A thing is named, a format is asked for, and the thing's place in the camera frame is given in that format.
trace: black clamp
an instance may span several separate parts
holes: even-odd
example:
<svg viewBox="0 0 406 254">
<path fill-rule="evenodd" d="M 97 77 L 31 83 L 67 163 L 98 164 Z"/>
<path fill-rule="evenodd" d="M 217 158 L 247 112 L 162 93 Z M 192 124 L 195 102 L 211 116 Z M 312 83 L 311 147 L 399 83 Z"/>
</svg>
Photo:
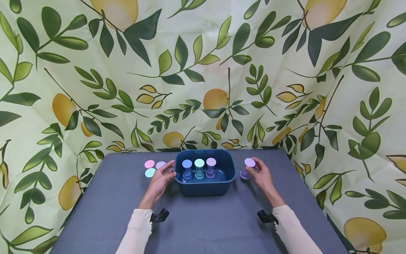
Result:
<svg viewBox="0 0 406 254">
<path fill-rule="evenodd" d="M 262 223 L 275 223 L 275 225 L 279 225 L 278 219 L 275 217 L 273 213 L 266 214 L 264 210 L 260 210 L 257 213 L 259 219 L 262 221 Z"/>
<path fill-rule="evenodd" d="M 158 215 L 156 215 L 155 213 L 152 213 L 150 222 L 153 222 L 153 223 L 163 222 L 166 220 L 168 215 L 169 215 L 169 211 L 164 208 L 161 210 L 161 212 Z"/>
</svg>

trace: blue lid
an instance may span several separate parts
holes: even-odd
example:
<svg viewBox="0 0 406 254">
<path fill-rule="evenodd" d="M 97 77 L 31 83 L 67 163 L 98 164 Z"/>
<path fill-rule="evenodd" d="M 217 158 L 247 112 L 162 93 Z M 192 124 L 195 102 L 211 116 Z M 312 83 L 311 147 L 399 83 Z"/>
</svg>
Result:
<svg viewBox="0 0 406 254">
<path fill-rule="evenodd" d="M 192 161 L 191 160 L 184 160 L 182 161 L 182 167 L 184 168 L 190 168 L 192 166 Z"/>
</svg>

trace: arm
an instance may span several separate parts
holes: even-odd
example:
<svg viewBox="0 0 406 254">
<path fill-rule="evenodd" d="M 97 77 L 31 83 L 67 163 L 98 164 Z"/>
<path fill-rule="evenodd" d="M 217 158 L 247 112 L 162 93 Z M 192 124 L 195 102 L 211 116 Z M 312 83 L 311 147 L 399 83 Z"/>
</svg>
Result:
<svg viewBox="0 0 406 254">
<path fill-rule="evenodd" d="M 152 233 L 152 226 L 150 223 L 152 209 L 164 193 L 168 182 L 176 175 L 173 168 L 166 171 L 166 169 L 173 167 L 174 162 L 175 161 L 172 160 L 155 171 L 148 190 L 138 205 L 138 208 L 134 209 L 134 212 L 131 215 L 127 231 L 121 240 L 116 254 L 144 253 L 148 238 Z"/>
<path fill-rule="evenodd" d="M 276 191 L 269 168 L 260 159 L 255 157 L 252 159 L 256 162 L 256 171 L 248 166 L 246 169 L 272 204 L 272 212 L 279 222 L 276 232 L 285 244 L 287 251 L 290 254 L 321 254 L 321 250 L 302 227 L 294 211 L 285 204 L 285 201 Z"/>
</svg>

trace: pink lid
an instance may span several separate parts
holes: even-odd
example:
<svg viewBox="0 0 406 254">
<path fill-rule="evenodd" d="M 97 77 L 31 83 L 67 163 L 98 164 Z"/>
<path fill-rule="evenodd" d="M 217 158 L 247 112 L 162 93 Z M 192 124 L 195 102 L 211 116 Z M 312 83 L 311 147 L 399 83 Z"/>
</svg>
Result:
<svg viewBox="0 0 406 254">
<path fill-rule="evenodd" d="M 249 166 L 249 167 L 255 167 L 255 160 L 251 159 L 251 158 L 246 158 L 244 160 L 245 165 Z"/>
<path fill-rule="evenodd" d="M 215 165 L 216 165 L 216 159 L 215 159 L 215 158 L 208 158 L 208 159 L 206 160 L 206 164 L 207 164 L 208 166 L 215 166 Z"/>
<path fill-rule="evenodd" d="M 148 160 L 144 163 L 144 167 L 146 168 L 152 168 L 155 165 L 155 161 L 153 160 Z"/>
</svg>

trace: pink disc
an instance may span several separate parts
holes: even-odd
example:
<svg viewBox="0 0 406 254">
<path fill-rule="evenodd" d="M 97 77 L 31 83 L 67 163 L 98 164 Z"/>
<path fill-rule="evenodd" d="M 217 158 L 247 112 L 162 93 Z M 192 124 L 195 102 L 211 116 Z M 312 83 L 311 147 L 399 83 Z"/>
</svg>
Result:
<svg viewBox="0 0 406 254">
<path fill-rule="evenodd" d="M 245 165 L 249 166 L 249 167 L 255 167 L 255 160 L 251 159 L 251 158 L 246 158 L 244 160 Z"/>
<path fill-rule="evenodd" d="M 153 160 L 148 160 L 144 163 L 144 167 L 146 168 L 152 168 L 155 165 L 155 161 Z"/>
</svg>

